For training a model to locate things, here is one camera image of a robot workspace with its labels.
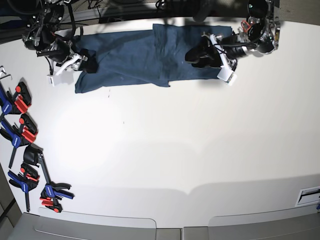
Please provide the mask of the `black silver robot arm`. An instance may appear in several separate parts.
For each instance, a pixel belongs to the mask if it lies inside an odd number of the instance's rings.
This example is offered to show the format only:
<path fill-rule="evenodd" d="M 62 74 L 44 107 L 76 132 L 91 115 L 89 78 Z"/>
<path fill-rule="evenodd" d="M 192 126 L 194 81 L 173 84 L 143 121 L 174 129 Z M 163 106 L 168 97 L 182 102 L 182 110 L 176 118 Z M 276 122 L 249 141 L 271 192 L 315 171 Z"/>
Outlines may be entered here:
<path fill-rule="evenodd" d="M 57 34 L 67 8 L 71 30 L 65 36 Z M 83 35 L 76 33 L 76 21 L 70 0 L 40 1 L 40 8 L 31 14 L 30 23 L 22 35 L 24 46 L 44 57 L 49 63 L 50 76 L 57 76 L 68 69 L 94 74 L 98 63 L 94 54 L 86 48 L 79 48 L 77 43 Z"/>
<path fill-rule="evenodd" d="M 230 36 L 204 32 L 198 45 L 185 54 L 185 61 L 195 68 L 224 68 L 235 71 L 238 59 L 254 52 L 270 54 L 279 47 L 281 24 L 278 0 L 250 0 L 248 16 L 238 33 Z"/>

